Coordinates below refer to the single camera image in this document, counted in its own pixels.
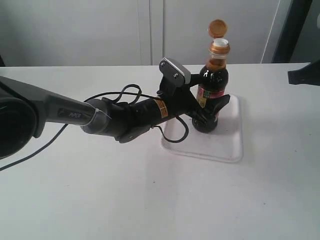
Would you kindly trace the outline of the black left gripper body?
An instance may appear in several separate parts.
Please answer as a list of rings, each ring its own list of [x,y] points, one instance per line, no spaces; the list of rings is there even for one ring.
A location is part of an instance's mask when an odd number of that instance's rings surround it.
[[[175,87],[164,76],[161,79],[157,94],[160,101],[165,105],[163,116],[160,108],[157,107],[159,111],[156,115],[157,120],[170,120],[182,114],[193,118],[196,109],[199,107],[190,87],[187,85]]]

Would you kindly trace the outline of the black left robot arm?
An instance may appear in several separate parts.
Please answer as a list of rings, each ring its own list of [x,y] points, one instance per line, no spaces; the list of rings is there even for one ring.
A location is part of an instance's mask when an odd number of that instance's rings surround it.
[[[158,97],[121,102],[118,98],[92,98],[81,102],[7,77],[0,79],[0,156],[7,158],[21,150],[31,138],[38,138],[45,124],[77,125],[88,134],[130,142],[151,128],[181,115],[207,123],[230,101],[228,94],[212,98],[208,109],[197,102],[190,85],[173,93],[159,91]]]

